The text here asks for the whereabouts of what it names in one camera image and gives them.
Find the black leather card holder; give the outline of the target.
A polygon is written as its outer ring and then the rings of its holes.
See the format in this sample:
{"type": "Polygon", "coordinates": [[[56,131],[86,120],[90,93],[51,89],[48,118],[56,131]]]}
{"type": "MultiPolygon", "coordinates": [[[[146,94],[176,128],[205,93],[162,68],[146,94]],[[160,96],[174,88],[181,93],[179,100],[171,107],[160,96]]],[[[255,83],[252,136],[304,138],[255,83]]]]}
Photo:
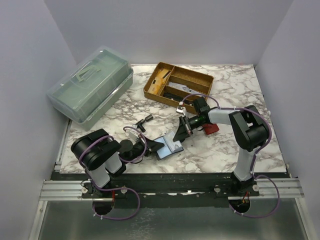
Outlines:
{"type": "Polygon", "coordinates": [[[154,141],[164,144],[159,150],[156,151],[157,160],[163,160],[173,154],[180,153],[184,150],[180,141],[173,141],[175,133],[173,131],[156,138],[154,141]]]}

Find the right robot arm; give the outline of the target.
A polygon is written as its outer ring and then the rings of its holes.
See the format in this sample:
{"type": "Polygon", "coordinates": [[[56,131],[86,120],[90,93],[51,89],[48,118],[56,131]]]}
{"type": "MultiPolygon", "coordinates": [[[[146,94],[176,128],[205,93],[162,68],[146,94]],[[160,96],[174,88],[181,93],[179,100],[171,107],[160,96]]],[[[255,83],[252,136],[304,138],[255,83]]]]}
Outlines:
{"type": "Polygon", "coordinates": [[[181,114],[179,126],[173,141],[184,141],[193,130],[204,124],[223,124],[231,126],[239,146],[237,164],[231,173],[231,191],[236,194],[248,188],[254,181],[254,167],[257,154],[272,138],[268,122],[260,115],[254,105],[245,108],[210,107],[203,97],[193,101],[196,116],[187,117],[186,108],[181,101],[176,112],[181,114]]]}

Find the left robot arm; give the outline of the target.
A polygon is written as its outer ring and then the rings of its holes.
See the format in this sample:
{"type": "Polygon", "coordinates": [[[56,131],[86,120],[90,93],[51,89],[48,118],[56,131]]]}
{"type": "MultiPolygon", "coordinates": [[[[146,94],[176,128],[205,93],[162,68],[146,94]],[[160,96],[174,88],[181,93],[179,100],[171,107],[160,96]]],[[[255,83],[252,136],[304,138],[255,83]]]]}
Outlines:
{"type": "Polygon", "coordinates": [[[118,142],[101,128],[78,138],[70,149],[94,184],[104,188],[111,177],[126,170],[126,164],[138,164],[143,157],[164,146],[162,142],[144,137],[141,132],[135,143],[128,139],[118,142]]]}

